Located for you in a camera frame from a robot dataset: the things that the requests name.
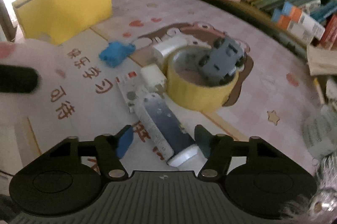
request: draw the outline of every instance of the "yellow star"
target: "yellow star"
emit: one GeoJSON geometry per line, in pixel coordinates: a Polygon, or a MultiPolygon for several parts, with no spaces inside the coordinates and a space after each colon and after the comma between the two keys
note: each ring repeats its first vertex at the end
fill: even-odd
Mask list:
{"type": "Polygon", "coordinates": [[[275,125],[277,125],[277,122],[280,120],[278,115],[276,114],[276,111],[267,111],[268,114],[268,121],[273,122],[275,125]]]}

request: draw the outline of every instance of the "toy car wheel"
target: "toy car wheel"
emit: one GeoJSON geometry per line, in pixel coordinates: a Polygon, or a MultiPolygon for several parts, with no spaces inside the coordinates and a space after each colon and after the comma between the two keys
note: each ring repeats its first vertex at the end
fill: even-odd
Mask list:
{"type": "Polygon", "coordinates": [[[226,75],[224,76],[220,81],[219,81],[219,85],[226,85],[228,83],[230,83],[233,79],[234,79],[235,74],[233,75],[226,75]]]}
{"type": "Polygon", "coordinates": [[[214,41],[213,47],[218,49],[224,42],[225,42],[225,40],[223,38],[219,37],[214,41]]]}
{"type": "Polygon", "coordinates": [[[210,57],[208,55],[202,57],[201,60],[198,63],[199,66],[203,67],[205,64],[207,64],[209,59],[210,59],[210,57]]]}
{"type": "Polygon", "coordinates": [[[243,66],[243,65],[245,64],[246,59],[247,59],[247,55],[244,54],[244,55],[241,56],[241,58],[235,63],[235,66],[236,66],[237,68],[243,66]]]}

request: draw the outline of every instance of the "ribbed gray plate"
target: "ribbed gray plate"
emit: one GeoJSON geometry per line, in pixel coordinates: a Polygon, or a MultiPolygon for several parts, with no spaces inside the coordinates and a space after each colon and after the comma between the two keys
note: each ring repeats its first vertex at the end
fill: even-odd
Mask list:
{"type": "Polygon", "coordinates": [[[192,171],[135,171],[123,182],[111,182],[90,206],[63,217],[19,214],[11,224],[272,224],[244,213],[216,183],[195,178],[192,171]]]}

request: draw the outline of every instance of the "yellow tape roll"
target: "yellow tape roll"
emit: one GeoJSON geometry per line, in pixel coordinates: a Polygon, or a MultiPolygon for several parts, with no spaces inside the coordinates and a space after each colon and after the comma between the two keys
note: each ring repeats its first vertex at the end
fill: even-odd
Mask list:
{"type": "Polygon", "coordinates": [[[179,73],[183,70],[197,71],[198,60],[210,49],[187,46],[174,52],[168,61],[167,94],[181,107],[195,111],[214,111],[225,103],[239,78],[236,71],[234,79],[227,85],[208,87],[188,82],[179,73]]]}

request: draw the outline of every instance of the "gray toy vehicle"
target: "gray toy vehicle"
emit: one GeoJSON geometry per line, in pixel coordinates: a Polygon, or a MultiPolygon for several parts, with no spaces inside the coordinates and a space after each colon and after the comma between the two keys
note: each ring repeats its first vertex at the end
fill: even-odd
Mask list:
{"type": "Polygon", "coordinates": [[[228,37],[218,38],[213,46],[198,66],[211,86],[226,85],[234,79],[236,69],[245,63],[245,54],[240,45],[228,37]]]}

